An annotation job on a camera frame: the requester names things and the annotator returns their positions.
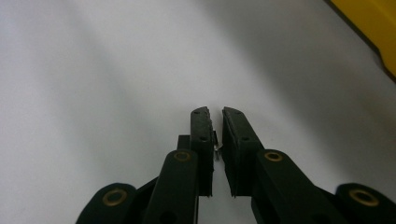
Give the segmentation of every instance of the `white table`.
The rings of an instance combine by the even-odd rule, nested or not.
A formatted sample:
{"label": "white table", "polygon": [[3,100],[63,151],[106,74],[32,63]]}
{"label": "white table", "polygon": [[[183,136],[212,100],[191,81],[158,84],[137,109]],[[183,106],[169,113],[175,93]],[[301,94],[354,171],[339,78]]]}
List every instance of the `white table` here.
{"label": "white table", "polygon": [[[0,223],[74,223],[100,188],[159,174],[190,112],[243,111],[319,187],[396,201],[396,89],[315,0],[3,1]],[[216,162],[199,223],[255,223]]]}

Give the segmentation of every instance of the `white surface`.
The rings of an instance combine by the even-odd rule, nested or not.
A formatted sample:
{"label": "white surface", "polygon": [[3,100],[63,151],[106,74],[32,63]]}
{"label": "white surface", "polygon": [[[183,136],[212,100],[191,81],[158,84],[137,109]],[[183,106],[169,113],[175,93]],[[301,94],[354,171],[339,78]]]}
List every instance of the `white surface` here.
{"label": "white surface", "polygon": [[[161,170],[190,112],[245,112],[319,187],[396,201],[396,89],[315,0],[0,3],[0,223],[74,223],[108,184]],[[255,223],[221,162],[199,223]]]}

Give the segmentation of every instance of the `yellow object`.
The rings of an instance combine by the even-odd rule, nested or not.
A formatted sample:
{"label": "yellow object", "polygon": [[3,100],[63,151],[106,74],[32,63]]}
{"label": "yellow object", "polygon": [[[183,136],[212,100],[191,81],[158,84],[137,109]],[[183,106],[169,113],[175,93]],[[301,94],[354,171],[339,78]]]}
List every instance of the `yellow object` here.
{"label": "yellow object", "polygon": [[396,0],[332,0],[379,49],[396,76]]}

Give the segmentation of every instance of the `screw hole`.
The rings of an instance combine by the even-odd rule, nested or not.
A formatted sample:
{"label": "screw hole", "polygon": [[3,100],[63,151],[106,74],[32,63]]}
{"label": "screw hole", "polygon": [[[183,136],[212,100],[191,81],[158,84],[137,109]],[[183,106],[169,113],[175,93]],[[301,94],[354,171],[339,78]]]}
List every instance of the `screw hole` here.
{"label": "screw hole", "polygon": [[127,192],[123,189],[113,189],[103,196],[102,202],[107,206],[116,206],[127,197]]}
{"label": "screw hole", "polygon": [[276,152],[267,152],[264,154],[264,157],[268,161],[282,161],[283,160],[282,155],[280,155],[279,153],[276,153]]}
{"label": "screw hole", "polygon": [[349,191],[349,196],[356,202],[369,207],[379,205],[379,200],[373,194],[363,189],[352,189]]}
{"label": "screw hole", "polygon": [[187,152],[181,151],[181,152],[177,152],[177,153],[174,155],[174,158],[175,158],[176,160],[178,160],[178,161],[189,161],[190,158],[191,158],[191,155],[190,155],[189,153],[187,153]]}
{"label": "screw hole", "polygon": [[330,219],[323,214],[315,214],[312,216],[312,219],[318,224],[331,224]]}
{"label": "screw hole", "polygon": [[176,223],[177,216],[173,212],[166,211],[160,216],[160,222],[163,224],[173,224]]}

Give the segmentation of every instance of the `yellow bin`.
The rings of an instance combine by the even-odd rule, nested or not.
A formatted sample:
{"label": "yellow bin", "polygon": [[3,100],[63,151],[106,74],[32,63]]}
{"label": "yellow bin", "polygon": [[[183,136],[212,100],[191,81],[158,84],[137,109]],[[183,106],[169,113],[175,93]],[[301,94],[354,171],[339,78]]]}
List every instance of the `yellow bin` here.
{"label": "yellow bin", "polygon": [[332,0],[378,48],[396,77],[396,0]]}

